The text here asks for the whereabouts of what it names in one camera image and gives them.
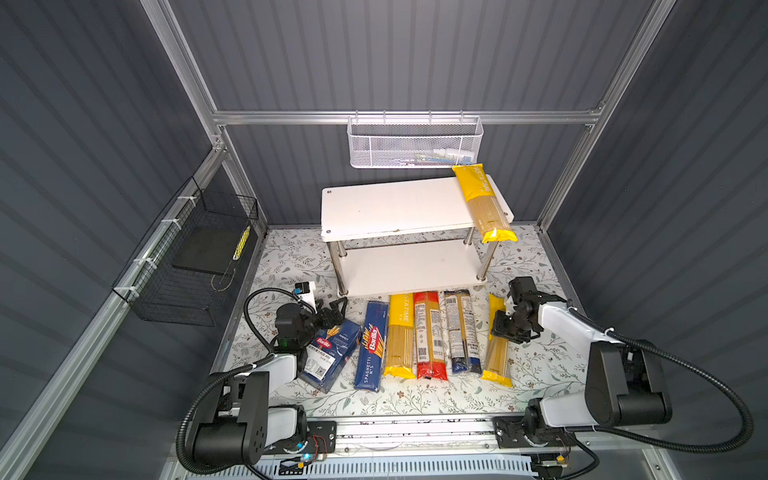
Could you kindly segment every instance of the spaghetti package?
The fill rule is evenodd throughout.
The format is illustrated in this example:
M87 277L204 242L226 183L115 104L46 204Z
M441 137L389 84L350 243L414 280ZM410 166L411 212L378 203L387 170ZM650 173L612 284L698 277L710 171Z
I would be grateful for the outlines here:
M448 320L452 371L481 375L480 349L469 290L445 292L445 318Z
M382 362L387 344L387 314L389 304L368 302L366 322L362 325L360 359L357 363L355 388L379 391L382 379Z
M491 302L491 326L489 332L493 330L493 320L496 318L496 312L506 311L504 299L491 294L488 295ZM488 334L488 352L485 356L485 370L482 372L482 379L496 382L501 386L512 386L512 378L509 374L509 342L498 336Z
M389 336L384 375L414 379L413 293L389 296Z
M442 321L437 292L413 294L416 333L416 375L420 379L448 380L445 350L442 345Z
M349 320L330 330L318 330L317 338L306 346L306 363L299 378L328 393L358 343L360 325Z
M482 164L453 167L453 171L462 186L464 200L467 200L469 213L482 236L482 242L518 241L482 170Z

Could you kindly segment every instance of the white shelf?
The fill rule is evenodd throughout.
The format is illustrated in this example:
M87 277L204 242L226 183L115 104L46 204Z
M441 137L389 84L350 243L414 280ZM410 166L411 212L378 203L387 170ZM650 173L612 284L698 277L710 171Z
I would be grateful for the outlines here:
M464 240L347 250L340 258L349 296L444 290L482 285L480 259Z
M496 183L496 198L514 215ZM323 241L387 237L469 228L475 225L455 177L323 189Z

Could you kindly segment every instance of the black wire basket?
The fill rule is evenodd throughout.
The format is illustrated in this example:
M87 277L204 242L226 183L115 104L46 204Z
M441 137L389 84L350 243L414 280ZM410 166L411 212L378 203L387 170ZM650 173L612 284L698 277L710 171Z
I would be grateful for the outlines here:
M257 220L255 198L198 190L174 220L162 220L167 226L156 246L140 259L136 259L137 249L125 265L118 279L133 263L140 264L133 282L127 286L116 283L113 291L139 318L149 322L197 326L226 323L258 242ZM236 248L228 250L232 260L227 257L228 265L223 271L211 273L174 266L185 242L199 230L239 239ZM239 250L237 260L235 250Z

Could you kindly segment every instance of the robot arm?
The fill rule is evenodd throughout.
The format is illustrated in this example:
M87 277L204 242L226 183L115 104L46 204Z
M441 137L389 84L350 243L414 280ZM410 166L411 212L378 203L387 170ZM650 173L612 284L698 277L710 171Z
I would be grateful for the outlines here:
M333 435L329 434L335 431L335 422L307 422L302 406L269 406L270 393L294 380L303 369L305 348L318 329L344 321L346 299L323 308L322 300L315 301L314 287L314 282L297 283L293 292L267 287L248 297L246 321L270 353L253 365L210 376L177 434L177 456L187 470L206 475L232 465L250 467L265 453L298 454L289 460L295 460L300 469L320 453L333 451ZM267 291L298 302L277 309L277 335L271 342L258 333L248 314L249 301Z
M515 343L530 342L547 329L588 358L586 389L537 399L529 405L537 421L531 428L644 425L672 416L660 359L625 345L581 321L564 299L539 292L529 276L510 283L507 312L498 312L493 334ZM531 436L536 431L527 432Z

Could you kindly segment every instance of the floral tablecloth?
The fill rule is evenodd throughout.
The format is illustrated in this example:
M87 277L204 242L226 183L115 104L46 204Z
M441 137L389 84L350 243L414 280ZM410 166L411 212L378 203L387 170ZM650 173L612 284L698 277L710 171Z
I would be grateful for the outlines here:
M540 290L563 295L534 227L515 226L513 230L520 240L517 243L501 243L488 271L487 284L470 289L472 308L478 321L482 360L485 360L485 347L488 343L489 293L506 296L509 280L516 276L532 276ZM352 240L345 242L345 246L349 249L451 240L463 238L465 235L466 230L448 230ZM477 234L475 248L480 254L485 251L485 246L479 243ZM308 280L316 282L317 295L325 298L326 303L336 298L336 276L328 249L320 238L320 230L271 230L252 291L263 286L278 286L289 290L294 283ZM387 296L350 298L347 318L362 323L368 300L388 299ZM266 338L272 338L276 333L275 311L286 301L285 296L265 293L251 303L251 318ZM445 322L442 292L440 304ZM531 398L562 395L584 389L586 359L581 358L554 333L545 331L540 339L521 346L512 344L510 348L511 376L514 383L512 388L480 380L477 376L451 376L449 373L448 382L434 379L404 380L387 376L382 379L378 393L355 390L353 384L358 358L358 352L355 351L329 393L318 392L301 380L293 380L272 394L270 404L300 404L310 417L520 412ZM254 361L264 355L266 350L248 329L244 320L241 320L227 359L227 368Z

